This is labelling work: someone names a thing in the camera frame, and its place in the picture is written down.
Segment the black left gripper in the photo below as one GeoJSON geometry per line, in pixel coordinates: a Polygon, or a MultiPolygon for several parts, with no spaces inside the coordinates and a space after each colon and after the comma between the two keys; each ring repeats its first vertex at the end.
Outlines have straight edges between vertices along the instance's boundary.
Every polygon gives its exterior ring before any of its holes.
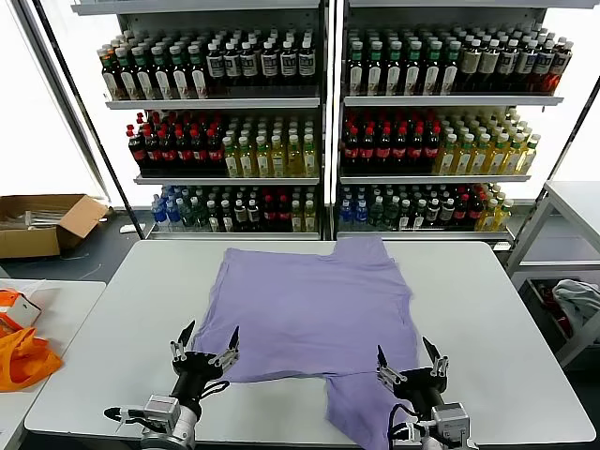
{"type": "Polygon", "coordinates": [[[184,328],[177,340],[170,342],[172,366],[181,375],[188,372],[202,378],[221,378],[224,368],[230,368],[239,360],[239,327],[234,329],[227,349],[220,354],[187,352],[187,346],[195,327],[192,321],[184,328]]]}

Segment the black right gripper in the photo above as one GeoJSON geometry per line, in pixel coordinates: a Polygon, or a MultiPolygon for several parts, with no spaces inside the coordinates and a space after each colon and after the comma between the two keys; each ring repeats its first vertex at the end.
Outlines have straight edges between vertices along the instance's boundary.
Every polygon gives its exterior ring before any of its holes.
{"type": "Polygon", "coordinates": [[[449,357],[441,354],[426,337],[422,337],[432,367],[421,367],[401,372],[388,365],[381,346],[377,354],[377,378],[396,398],[439,398],[447,387],[449,357]]]}

